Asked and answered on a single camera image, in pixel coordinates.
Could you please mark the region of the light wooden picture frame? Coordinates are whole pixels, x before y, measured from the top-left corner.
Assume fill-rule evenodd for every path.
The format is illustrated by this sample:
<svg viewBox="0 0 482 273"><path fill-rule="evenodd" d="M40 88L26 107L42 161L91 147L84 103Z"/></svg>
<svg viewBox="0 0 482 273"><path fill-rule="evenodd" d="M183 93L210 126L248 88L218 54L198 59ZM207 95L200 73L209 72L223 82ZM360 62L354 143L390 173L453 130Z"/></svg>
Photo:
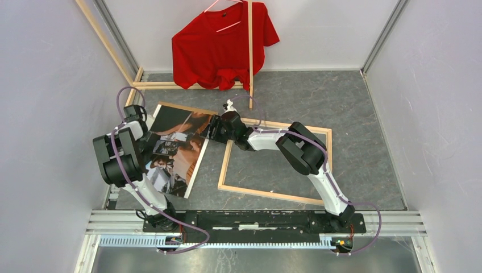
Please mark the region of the light wooden picture frame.
<svg viewBox="0 0 482 273"><path fill-rule="evenodd" d="M280 152L242 151L228 141L217 188L222 191L322 206L319 196L308 198L302 190L312 183L296 172Z"/></svg>

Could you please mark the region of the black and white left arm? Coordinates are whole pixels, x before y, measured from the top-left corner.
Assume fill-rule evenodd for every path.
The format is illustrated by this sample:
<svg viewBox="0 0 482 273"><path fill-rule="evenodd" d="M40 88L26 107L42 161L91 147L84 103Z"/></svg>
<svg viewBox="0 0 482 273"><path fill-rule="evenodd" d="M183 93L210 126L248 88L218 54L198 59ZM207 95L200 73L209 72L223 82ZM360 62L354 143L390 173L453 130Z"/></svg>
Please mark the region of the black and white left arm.
<svg viewBox="0 0 482 273"><path fill-rule="evenodd" d="M144 229L174 231L178 215L168 199L155 189L147 176L143 152L150 136L148 114L143 106L130 105L122 110L124 119L114 130L93 139L93 148L104 182L124 189L143 207L136 215Z"/></svg>

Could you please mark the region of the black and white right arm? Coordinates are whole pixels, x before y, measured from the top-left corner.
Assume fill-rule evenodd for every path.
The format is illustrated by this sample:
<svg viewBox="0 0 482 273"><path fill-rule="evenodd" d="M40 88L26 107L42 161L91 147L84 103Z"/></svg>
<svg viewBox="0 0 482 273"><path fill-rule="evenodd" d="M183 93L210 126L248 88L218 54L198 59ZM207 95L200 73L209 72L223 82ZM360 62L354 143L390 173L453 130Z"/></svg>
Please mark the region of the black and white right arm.
<svg viewBox="0 0 482 273"><path fill-rule="evenodd" d="M261 129L247 126L237 111L214 115L201 137L220 143L233 141L243 151L280 151L292 168L314 185L329 215L329 227L343 232L351 225L355 208L336 183L323 142L307 127L293 122L287 128Z"/></svg>

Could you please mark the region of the printed photo with white border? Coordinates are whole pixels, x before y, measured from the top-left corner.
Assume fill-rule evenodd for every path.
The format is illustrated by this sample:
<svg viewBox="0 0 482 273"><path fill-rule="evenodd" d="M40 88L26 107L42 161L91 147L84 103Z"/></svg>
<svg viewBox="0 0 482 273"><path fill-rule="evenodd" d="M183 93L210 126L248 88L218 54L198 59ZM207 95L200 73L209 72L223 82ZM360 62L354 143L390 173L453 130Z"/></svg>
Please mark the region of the printed photo with white border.
<svg viewBox="0 0 482 273"><path fill-rule="evenodd" d="M201 137L212 115L158 105L151 132L160 136L146 160L147 177L162 193L188 198L208 140Z"/></svg>

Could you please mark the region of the brown cardboard backing board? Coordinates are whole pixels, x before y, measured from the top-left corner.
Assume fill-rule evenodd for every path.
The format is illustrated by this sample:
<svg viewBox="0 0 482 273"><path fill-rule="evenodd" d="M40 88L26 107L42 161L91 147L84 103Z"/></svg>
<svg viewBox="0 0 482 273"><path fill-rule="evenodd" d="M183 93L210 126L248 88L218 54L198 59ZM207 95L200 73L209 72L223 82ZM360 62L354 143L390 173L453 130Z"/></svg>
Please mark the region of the brown cardboard backing board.
<svg viewBox="0 0 482 273"><path fill-rule="evenodd" d="M199 108L196 108L196 107L178 105L178 104L173 104L173 103L163 102L163 101L159 101L158 105L173 107L173 108L176 108L176 109L182 109L182 110L187 110L187 111L192 111L192 112L198 112L198 113L202 113L202 114L218 115L218 112L216 112L216 111L199 109Z"/></svg>

